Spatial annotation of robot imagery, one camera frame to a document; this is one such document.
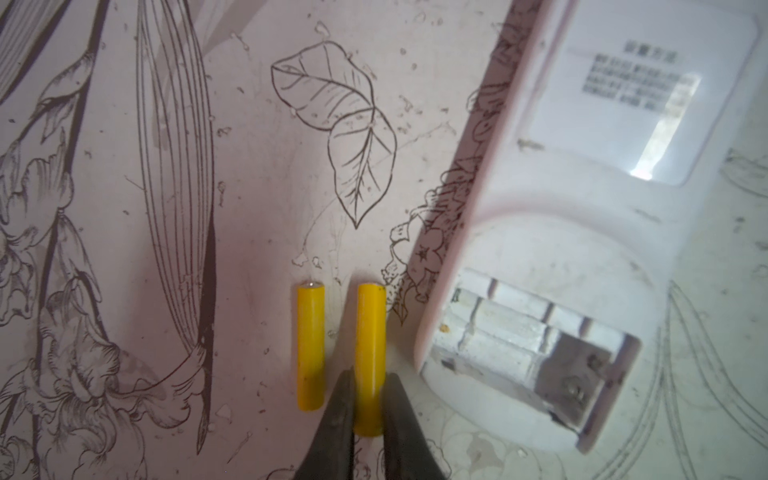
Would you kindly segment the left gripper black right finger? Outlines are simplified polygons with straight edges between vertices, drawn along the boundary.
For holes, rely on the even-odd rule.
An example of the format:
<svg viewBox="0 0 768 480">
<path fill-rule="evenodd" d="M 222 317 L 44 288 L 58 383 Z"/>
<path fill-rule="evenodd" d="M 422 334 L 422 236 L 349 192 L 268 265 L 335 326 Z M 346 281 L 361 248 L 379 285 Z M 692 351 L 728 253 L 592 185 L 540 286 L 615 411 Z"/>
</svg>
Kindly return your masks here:
<svg viewBox="0 0 768 480">
<path fill-rule="evenodd" d="M 402 381 L 395 373 L 388 373 L 384 381 L 382 414 L 385 478 L 445 480 Z"/>
</svg>

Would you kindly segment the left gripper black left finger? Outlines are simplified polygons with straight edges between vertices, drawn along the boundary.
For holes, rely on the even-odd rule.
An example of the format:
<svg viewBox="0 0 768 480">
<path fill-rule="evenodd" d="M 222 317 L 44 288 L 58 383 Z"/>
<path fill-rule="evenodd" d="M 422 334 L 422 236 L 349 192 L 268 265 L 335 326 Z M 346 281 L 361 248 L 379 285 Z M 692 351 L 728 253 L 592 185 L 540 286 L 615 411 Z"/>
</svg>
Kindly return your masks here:
<svg viewBox="0 0 768 480">
<path fill-rule="evenodd" d="M 338 376 L 312 443 L 294 479 L 348 480 L 354 477 L 356 383 L 354 371 Z"/>
</svg>

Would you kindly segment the yellow battery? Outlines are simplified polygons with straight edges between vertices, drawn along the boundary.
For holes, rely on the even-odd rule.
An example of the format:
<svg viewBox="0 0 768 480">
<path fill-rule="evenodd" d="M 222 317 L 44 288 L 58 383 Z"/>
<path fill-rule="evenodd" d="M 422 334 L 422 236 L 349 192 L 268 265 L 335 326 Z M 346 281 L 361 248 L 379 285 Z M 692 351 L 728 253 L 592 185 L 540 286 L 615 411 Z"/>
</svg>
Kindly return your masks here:
<svg viewBox="0 0 768 480">
<path fill-rule="evenodd" d="M 317 410 L 325 398 L 325 289 L 307 282 L 297 290 L 297 403 Z"/>
<path fill-rule="evenodd" d="M 360 437 L 382 434 L 382 389 L 386 378 L 386 289 L 358 286 L 354 376 L 354 432 Z"/>
</svg>

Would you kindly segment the white remote control green buttons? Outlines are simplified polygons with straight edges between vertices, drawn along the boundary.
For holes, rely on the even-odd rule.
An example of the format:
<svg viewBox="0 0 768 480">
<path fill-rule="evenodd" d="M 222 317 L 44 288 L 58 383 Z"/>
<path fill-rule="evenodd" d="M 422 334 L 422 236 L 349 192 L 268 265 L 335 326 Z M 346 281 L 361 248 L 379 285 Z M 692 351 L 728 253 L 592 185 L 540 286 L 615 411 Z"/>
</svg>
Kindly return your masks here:
<svg viewBox="0 0 768 480">
<path fill-rule="evenodd" d="M 546 1 L 414 365 L 477 427 L 589 451 L 767 72 L 763 1 Z"/>
</svg>

